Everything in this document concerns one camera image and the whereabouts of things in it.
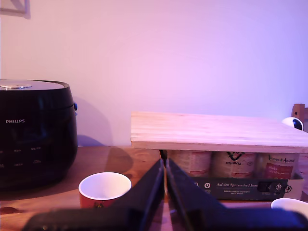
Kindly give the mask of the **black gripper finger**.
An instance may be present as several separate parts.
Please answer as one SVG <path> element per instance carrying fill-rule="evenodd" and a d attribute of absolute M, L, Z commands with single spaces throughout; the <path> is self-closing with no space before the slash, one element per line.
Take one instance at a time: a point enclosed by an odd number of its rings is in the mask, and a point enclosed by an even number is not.
<path fill-rule="evenodd" d="M 172 160 L 166 161 L 167 187 L 171 200 L 188 231 L 222 231 L 220 216 L 223 206 L 194 181 Z"/>
<path fill-rule="evenodd" d="M 158 160 L 125 195 L 117 199 L 108 214 L 107 231 L 147 231 L 164 195 L 164 163 Z"/>

